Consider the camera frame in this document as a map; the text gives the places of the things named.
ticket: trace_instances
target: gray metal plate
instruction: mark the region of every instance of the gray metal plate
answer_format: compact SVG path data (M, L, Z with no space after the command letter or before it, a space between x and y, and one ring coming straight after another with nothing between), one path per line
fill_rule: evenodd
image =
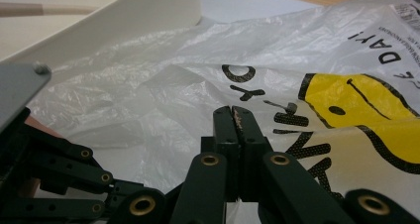
M0 64L0 133L51 79L44 64Z

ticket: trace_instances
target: yellow smiley face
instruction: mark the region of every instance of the yellow smiley face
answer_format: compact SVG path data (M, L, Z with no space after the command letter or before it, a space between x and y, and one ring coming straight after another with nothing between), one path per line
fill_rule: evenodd
M299 99L327 127L356 126L389 163L420 173L418 114L389 84L365 74L306 74Z

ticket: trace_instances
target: plastic bag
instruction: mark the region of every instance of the plastic bag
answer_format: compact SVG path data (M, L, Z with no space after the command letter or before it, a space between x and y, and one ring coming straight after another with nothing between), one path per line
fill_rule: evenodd
M330 192L372 189L420 218L419 9L352 0L139 37L57 66L30 107L117 178L167 192L212 112L242 106ZM254 204L232 208L258 222Z

